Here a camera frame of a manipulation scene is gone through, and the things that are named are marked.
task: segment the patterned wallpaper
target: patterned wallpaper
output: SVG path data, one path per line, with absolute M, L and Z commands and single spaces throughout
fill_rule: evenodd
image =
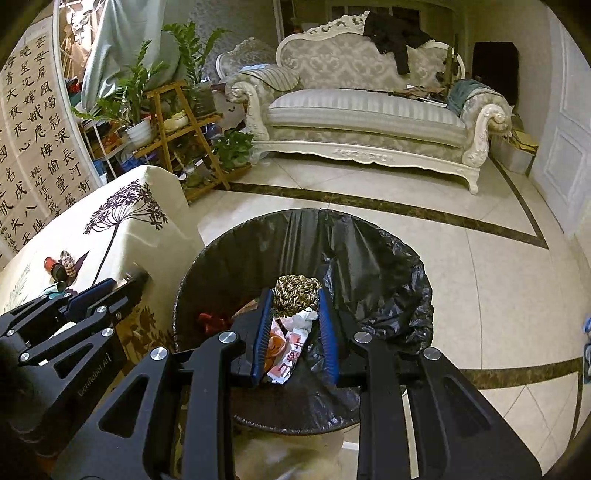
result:
M 195 0 L 190 20 L 197 24 L 199 36 L 208 38 L 216 28 L 232 30 L 214 47 L 206 63 L 206 72 L 217 79 L 216 58 L 248 37 L 256 37 L 271 47 L 277 46 L 277 28 L 272 0 Z

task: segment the green leafy plant on floor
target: green leafy plant on floor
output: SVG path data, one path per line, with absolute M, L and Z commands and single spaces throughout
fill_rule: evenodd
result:
M 197 35 L 197 26 L 191 21 L 186 25 L 173 23 L 165 25 L 162 29 L 170 33 L 177 42 L 180 59 L 187 69 L 189 86 L 199 85 L 203 79 L 203 68 L 208 55 L 220 37 L 229 32 L 224 28 L 216 28 L 204 43 Z
M 140 123 L 146 84 L 158 72 L 168 68 L 168 64 L 163 61 L 149 69 L 144 66 L 144 57 L 151 42 L 144 40 L 135 63 L 120 74 L 115 91 L 107 97 L 97 99 L 97 113 L 84 113 L 72 107 L 74 114 L 85 120 L 116 120 L 128 127 Z
M 222 166 L 229 170 L 248 162 L 252 148 L 252 134 L 237 130 L 226 130 L 221 138 L 213 143 Z

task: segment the braided rope object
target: braided rope object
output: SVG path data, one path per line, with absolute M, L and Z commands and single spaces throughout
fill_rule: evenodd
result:
M 318 310 L 318 289 L 322 286 L 316 278 L 303 275 L 284 275 L 273 288 L 273 308 L 281 317 L 291 317 L 311 307 Z

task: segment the trash can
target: trash can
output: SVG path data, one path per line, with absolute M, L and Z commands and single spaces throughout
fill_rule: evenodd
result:
M 432 290 L 419 256 L 361 218 L 296 209 L 253 218 L 227 231 L 195 259 L 178 291 L 173 334 L 178 351 L 205 339 L 201 313 L 230 319 L 282 275 L 318 278 L 336 310 L 408 352 L 433 338 Z M 324 373 L 317 326 L 284 385 L 234 389 L 239 424 L 281 434 L 314 435 L 359 422 L 359 391 L 335 388 Z

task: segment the calligraphy scroll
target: calligraphy scroll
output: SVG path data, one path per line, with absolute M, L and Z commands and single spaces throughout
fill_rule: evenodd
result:
M 97 186 L 60 93 L 51 19 L 35 27 L 0 73 L 0 268 Z

